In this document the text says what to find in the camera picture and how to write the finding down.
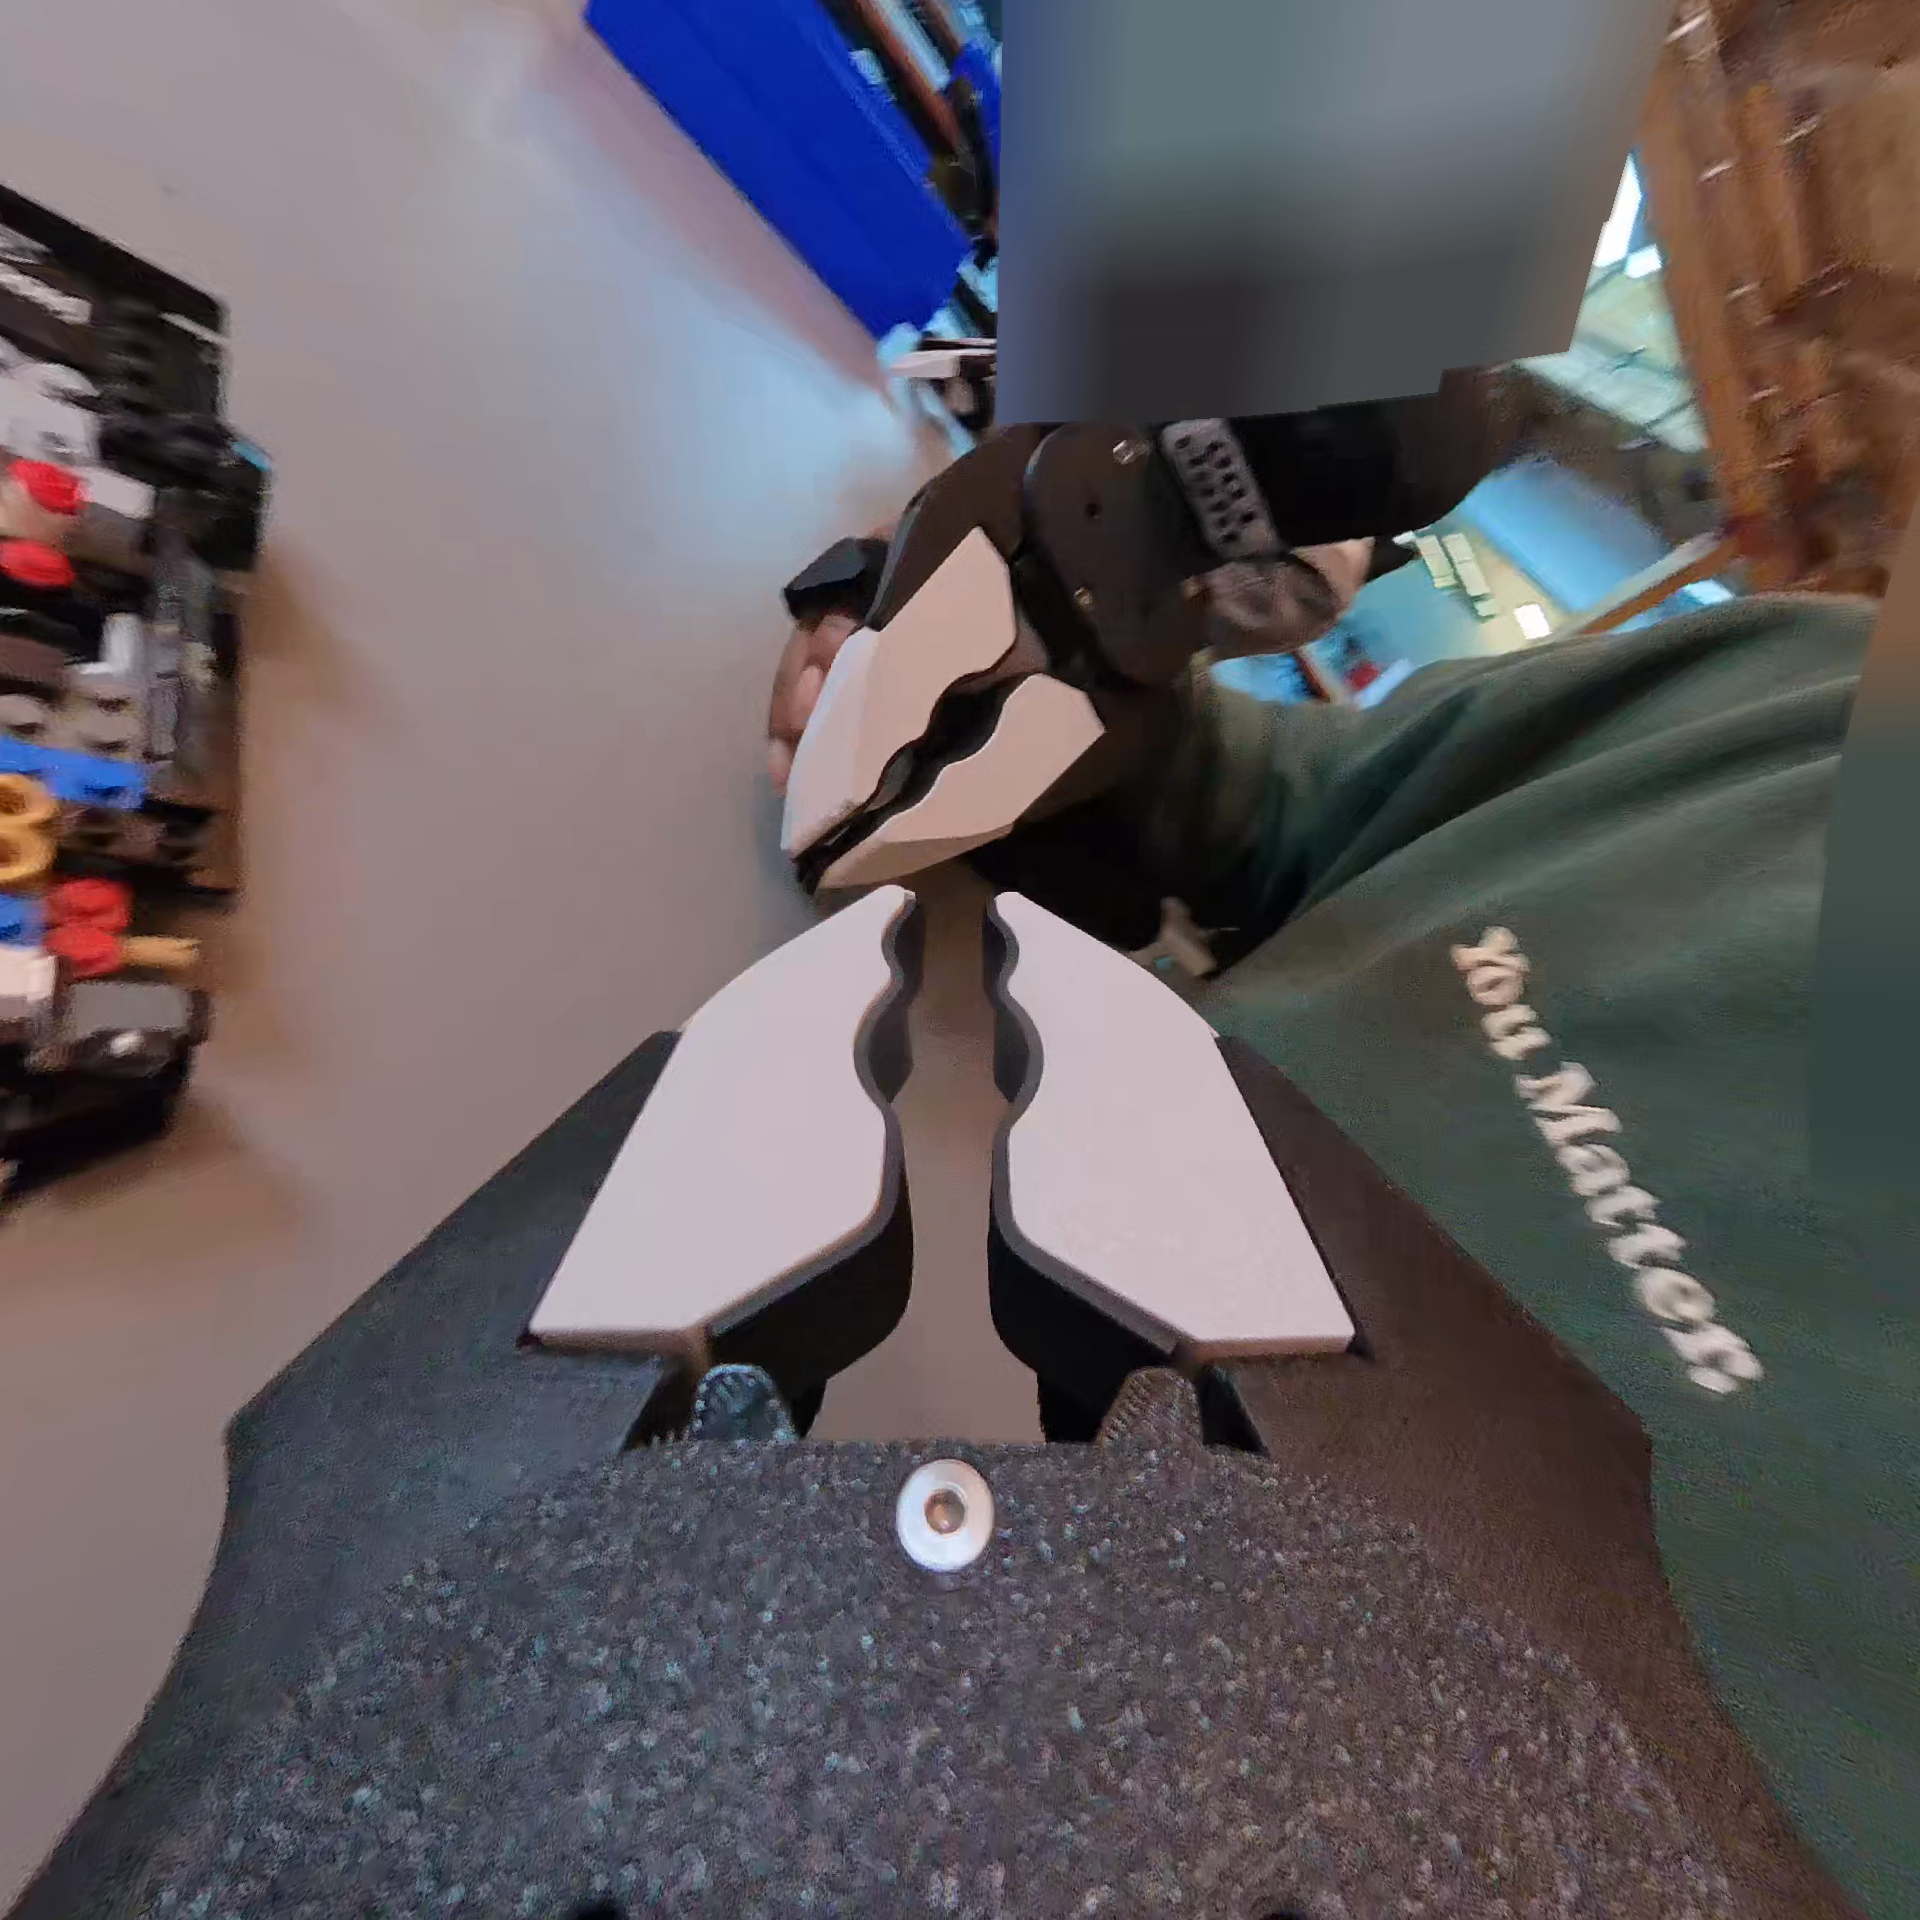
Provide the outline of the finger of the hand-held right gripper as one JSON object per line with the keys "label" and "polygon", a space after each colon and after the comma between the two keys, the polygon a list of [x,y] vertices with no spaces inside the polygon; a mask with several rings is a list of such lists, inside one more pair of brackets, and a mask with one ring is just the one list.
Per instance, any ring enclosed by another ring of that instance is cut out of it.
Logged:
{"label": "finger of the hand-held right gripper", "polygon": [[826,679],[784,791],[781,852],[826,863],[863,825],[984,743],[1015,681],[1020,619],[1011,572],[970,532],[885,624],[863,624]]}
{"label": "finger of the hand-held right gripper", "polygon": [[829,852],[818,895],[904,882],[1001,839],[1105,739],[1090,697],[1052,676],[1015,681],[984,743],[911,783],[898,804]]}

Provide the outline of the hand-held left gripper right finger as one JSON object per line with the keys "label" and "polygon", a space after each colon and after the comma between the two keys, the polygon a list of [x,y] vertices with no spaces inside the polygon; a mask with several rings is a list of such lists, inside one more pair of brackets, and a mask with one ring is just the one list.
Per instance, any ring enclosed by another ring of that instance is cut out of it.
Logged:
{"label": "hand-held left gripper right finger", "polygon": [[1130,1376],[1331,1357],[1359,1329],[1220,1036],[1161,975],[1021,895],[986,914],[989,1303],[1097,1424]]}

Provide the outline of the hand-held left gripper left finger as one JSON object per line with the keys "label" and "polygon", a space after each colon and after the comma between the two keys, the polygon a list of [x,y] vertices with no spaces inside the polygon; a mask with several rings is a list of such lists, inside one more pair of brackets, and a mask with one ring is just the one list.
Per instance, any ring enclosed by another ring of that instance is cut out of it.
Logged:
{"label": "hand-held left gripper left finger", "polygon": [[753,1365],[810,1400],[905,1316],[915,1224],[897,1098],[921,906],[883,885],[685,1020],[527,1338]]}

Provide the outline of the partly built lego car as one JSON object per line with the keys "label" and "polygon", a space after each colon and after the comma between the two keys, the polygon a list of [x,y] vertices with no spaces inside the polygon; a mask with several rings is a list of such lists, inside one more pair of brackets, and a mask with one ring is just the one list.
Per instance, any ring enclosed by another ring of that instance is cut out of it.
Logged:
{"label": "partly built lego car", "polygon": [[225,303],[4,188],[4,1197],[163,1133],[209,1037],[273,487],[227,371]]}

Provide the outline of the idle black and white gripper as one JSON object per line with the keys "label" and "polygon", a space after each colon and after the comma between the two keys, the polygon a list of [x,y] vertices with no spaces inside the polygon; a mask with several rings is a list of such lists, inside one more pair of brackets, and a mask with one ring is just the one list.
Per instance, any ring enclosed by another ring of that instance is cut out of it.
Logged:
{"label": "idle black and white gripper", "polygon": [[888,375],[928,396],[970,435],[993,427],[996,412],[996,343],[993,338],[924,336],[900,353]]}

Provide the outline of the person's green top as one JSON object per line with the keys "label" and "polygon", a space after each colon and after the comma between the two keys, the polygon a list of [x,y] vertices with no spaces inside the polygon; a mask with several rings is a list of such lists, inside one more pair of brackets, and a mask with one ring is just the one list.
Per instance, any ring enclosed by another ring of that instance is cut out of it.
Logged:
{"label": "person's green top", "polygon": [[1665,1568],[1836,1879],[1916,1915],[1916,1194],[1820,1188],[1826,843],[1875,604],[1744,596],[1427,667],[1195,669],[1131,799],[1209,1020],[1644,1424]]}

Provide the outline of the blue storage bin with label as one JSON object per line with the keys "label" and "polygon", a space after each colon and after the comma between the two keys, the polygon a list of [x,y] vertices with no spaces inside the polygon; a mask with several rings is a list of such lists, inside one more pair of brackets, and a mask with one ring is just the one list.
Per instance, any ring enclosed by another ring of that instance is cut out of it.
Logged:
{"label": "blue storage bin with label", "polygon": [[996,332],[1001,57],[959,4],[592,2],[587,31],[876,338]]}

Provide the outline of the rough wooden post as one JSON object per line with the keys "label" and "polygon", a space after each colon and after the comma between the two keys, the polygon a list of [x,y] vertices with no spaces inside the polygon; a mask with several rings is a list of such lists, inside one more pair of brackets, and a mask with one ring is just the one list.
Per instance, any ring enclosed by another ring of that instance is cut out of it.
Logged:
{"label": "rough wooden post", "polygon": [[1636,163],[1747,581],[1883,596],[1917,489],[1917,4],[1672,4]]}

